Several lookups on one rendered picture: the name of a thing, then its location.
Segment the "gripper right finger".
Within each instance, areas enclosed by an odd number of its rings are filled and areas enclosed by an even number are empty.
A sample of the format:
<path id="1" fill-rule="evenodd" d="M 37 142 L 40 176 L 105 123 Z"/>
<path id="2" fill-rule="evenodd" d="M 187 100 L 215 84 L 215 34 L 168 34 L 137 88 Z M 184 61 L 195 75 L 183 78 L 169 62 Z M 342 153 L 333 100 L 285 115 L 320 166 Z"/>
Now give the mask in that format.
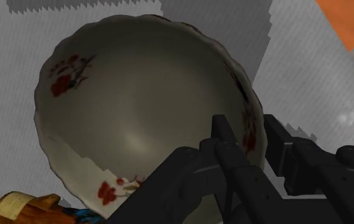
<path id="1" fill-rule="evenodd" d="M 273 115 L 264 115 L 264 128 L 266 160 L 275 174 L 285 179 L 287 194 L 321 191 L 344 224 L 354 224 L 354 146 L 329 153 L 310 139 L 291 136 Z"/>

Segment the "grey table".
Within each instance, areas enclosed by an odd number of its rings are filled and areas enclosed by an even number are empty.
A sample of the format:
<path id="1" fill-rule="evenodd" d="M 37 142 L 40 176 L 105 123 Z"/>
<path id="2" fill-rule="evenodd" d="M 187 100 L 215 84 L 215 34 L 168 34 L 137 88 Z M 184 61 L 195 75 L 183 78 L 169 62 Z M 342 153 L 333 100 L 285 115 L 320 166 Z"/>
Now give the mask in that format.
<path id="1" fill-rule="evenodd" d="M 187 22 L 221 42 L 246 69 L 265 112 L 315 135 L 323 149 L 354 144 L 354 62 L 315 0 L 0 0 L 0 197 L 57 193 L 81 206 L 37 142 L 39 71 L 82 25 L 146 13 Z"/>

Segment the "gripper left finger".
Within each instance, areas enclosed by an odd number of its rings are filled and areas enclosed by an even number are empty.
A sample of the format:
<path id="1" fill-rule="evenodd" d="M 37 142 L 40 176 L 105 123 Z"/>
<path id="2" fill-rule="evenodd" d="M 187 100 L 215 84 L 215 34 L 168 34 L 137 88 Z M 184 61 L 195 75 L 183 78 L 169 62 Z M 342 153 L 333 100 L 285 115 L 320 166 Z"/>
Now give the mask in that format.
<path id="1" fill-rule="evenodd" d="M 213 116 L 211 136 L 199 149 L 174 150 L 106 224 L 182 224 L 206 195 L 215 197 L 224 224 L 299 224 L 239 149 L 224 115 Z"/>

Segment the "brown and blue figure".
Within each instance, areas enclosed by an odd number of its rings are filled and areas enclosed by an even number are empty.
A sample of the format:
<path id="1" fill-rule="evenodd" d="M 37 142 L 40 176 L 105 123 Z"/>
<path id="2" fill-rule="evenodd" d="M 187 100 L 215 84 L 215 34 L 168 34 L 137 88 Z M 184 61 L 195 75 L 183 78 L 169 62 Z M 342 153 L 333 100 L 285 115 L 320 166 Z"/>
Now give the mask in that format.
<path id="1" fill-rule="evenodd" d="M 106 224 L 90 209 L 76 209 L 59 204 L 60 196 L 35 197 L 10 192 L 0 198 L 0 224 Z"/>

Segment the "white bowl with red flowers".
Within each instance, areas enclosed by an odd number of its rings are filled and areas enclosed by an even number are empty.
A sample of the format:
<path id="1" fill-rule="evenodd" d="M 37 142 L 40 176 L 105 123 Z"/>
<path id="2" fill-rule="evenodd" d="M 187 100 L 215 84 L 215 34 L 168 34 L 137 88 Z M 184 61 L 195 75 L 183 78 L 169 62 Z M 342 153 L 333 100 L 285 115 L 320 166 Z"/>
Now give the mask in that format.
<path id="1" fill-rule="evenodd" d="M 197 148 L 224 115 L 264 167 L 264 118 L 244 68 L 197 28 L 114 15 L 62 40 L 43 64 L 34 123 L 52 171 L 108 218 L 180 146 Z"/>

